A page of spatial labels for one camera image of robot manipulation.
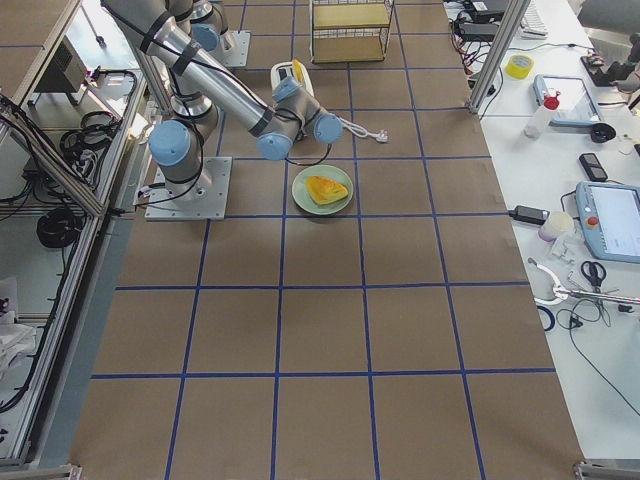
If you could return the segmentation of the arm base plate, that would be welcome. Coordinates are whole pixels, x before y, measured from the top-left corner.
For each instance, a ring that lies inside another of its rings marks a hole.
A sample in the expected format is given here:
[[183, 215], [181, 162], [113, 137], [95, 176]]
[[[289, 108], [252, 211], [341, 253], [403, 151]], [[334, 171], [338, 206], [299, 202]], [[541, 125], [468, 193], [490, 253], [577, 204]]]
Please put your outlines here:
[[147, 221], [196, 221], [225, 218], [233, 159], [231, 157], [205, 157], [204, 167], [196, 185], [184, 196], [173, 200], [179, 194], [175, 185], [169, 183], [153, 189], [146, 208]]
[[220, 36], [220, 44], [213, 56], [225, 67], [245, 68], [248, 62], [251, 32], [228, 30]]

